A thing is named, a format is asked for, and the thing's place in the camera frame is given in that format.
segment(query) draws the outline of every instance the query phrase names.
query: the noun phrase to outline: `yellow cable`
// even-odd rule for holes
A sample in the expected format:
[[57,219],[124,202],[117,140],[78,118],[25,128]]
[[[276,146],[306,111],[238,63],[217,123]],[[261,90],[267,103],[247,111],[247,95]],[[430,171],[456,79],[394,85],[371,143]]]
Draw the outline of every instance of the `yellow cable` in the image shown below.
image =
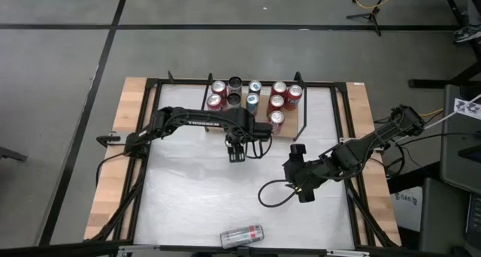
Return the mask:
[[379,7],[381,5],[384,5],[386,2],[389,2],[390,0],[385,0],[384,2],[381,2],[380,4],[378,5],[371,5],[371,6],[365,6],[365,5],[362,5],[359,0],[355,0],[355,3],[359,5],[359,7],[361,8],[364,8],[364,9],[373,9],[375,7]]
[[439,109],[439,110],[435,110],[435,111],[432,111],[430,113],[425,113],[425,114],[420,114],[421,117],[428,117],[428,116],[431,116],[431,115],[435,115],[435,114],[438,114],[439,112],[443,111],[444,109]]

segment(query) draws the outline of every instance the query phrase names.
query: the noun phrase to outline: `tripod stand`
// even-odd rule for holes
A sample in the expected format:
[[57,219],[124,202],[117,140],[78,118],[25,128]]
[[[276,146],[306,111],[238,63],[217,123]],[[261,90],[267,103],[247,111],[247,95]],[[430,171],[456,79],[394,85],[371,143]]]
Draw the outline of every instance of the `tripod stand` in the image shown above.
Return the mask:
[[[377,1],[376,5],[379,5],[383,0]],[[374,30],[377,34],[377,36],[381,36],[381,31],[379,30],[379,26],[377,25],[377,20],[376,20],[376,15],[379,13],[379,8],[376,6],[370,13],[365,13],[365,14],[354,14],[354,15],[349,15],[346,16],[348,20],[351,20],[356,17],[362,17],[368,20],[370,23],[374,24]]]

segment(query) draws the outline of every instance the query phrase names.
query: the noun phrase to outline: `white tabletop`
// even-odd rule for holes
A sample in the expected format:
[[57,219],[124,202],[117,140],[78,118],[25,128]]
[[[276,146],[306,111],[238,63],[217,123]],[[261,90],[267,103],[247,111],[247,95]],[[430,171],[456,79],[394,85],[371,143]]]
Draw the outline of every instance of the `white tabletop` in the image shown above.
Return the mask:
[[[204,90],[205,86],[164,85],[159,108],[200,109]],[[269,91],[264,87],[262,93]],[[306,144],[306,160],[317,159],[337,143],[330,90],[308,88],[307,103],[307,127],[297,141]],[[343,182],[324,183],[311,203],[300,204],[294,197],[281,207],[263,207],[257,192],[270,180],[284,179],[282,164],[292,139],[274,138],[263,159],[229,163],[224,138],[222,132],[184,126],[153,142],[135,244],[221,246],[222,231],[258,223],[265,239],[249,246],[354,249]],[[290,193],[280,183],[269,186],[262,197],[275,204]]]

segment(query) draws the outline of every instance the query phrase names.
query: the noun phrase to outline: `red soda can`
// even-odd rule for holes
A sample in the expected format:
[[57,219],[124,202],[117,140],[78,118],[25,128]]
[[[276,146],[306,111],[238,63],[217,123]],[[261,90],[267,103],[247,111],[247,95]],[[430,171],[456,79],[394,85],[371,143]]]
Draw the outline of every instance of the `red soda can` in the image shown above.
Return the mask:
[[282,81],[277,81],[275,82],[274,84],[272,84],[272,88],[271,88],[271,97],[273,95],[280,95],[282,96],[283,98],[286,97],[286,93],[287,93],[287,85],[282,82]]
[[207,109],[212,111],[222,110],[222,96],[217,94],[209,95],[207,98]]
[[284,98],[280,95],[273,95],[271,96],[271,99],[269,99],[269,105],[268,105],[268,113],[267,115],[271,114],[271,112],[275,110],[280,110],[284,105]]
[[223,98],[227,97],[227,86],[226,84],[221,81],[221,80],[216,80],[212,83],[212,86],[210,87],[212,90],[212,93],[215,93],[217,95],[222,96]]
[[284,108],[286,110],[295,110],[298,107],[298,103],[301,100],[302,88],[299,85],[292,85],[287,90],[286,102]]
[[269,115],[269,121],[271,121],[272,125],[272,134],[278,135],[280,133],[281,128],[283,127],[284,123],[284,113],[275,110]]

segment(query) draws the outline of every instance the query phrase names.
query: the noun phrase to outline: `wooden board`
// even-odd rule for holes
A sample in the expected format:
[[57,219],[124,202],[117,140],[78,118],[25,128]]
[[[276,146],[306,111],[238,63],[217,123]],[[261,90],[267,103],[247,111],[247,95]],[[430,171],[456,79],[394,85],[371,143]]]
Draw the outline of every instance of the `wooden board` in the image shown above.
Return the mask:
[[[242,107],[246,107],[246,99],[247,94],[244,92],[242,93],[242,99],[240,100],[240,105]],[[256,114],[256,122],[269,122],[267,112],[268,112],[268,105],[269,105],[269,95],[260,95],[259,96],[259,104],[257,106],[257,114]],[[295,138],[298,135],[298,120],[299,120],[299,111],[296,108],[295,110],[286,110],[282,108],[280,111],[284,114],[284,124],[277,135],[273,135],[273,137],[281,137],[281,138]],[[210,128],[213,130],[222,130],[221,128]]]
[[[146,78],[128,77],[126,78],[122,95],[120,97],[119,106],[117,108],[113,130],[118,132],[133,132],[137,125],[138,114],[141,107],[142,96],[144,93]],[[369,134],[374,130],[374,124],[369,107],[368,95],[363,83],[347,83],[349,104],[354,122],[354,129],[357,138]],[[145,123],[153,105],[153,92],[150,93],[149,104],[146,112]],[[346,117],[343,113],[342,97],[338,96],[340,104],[340,118],[343,132],[347,132]],[[109,147],[105,157],[122,152],[122,147]],[[375,159],[381,160],[380,156],[374,155]],[[126,169],[129,159],[119,157],[110,162],[106,162],[101,170],[98,187],[95,192],[92,209],[90,211],[89,221],[87,223],[85,238],[96,235],[101,227],[109,220],[112,214],[119,206],[120,196],[123,190],[123,184],[126,178]],[[394,211],[392,209],[391,197],[387,187],[387,182],[382,166],[376,162],[369,161],[363,172],[366,184],[366,193],[370,211],[374,218],[380,224],[381,228],[388,236],[401,245],[398,234]],[[121,238],[126,238],[126,230],[129,227],[129,216],[124,220]],[[364,221],[358,215],[358,223],[360,235],[365,243],[365,231],[363,229]]]

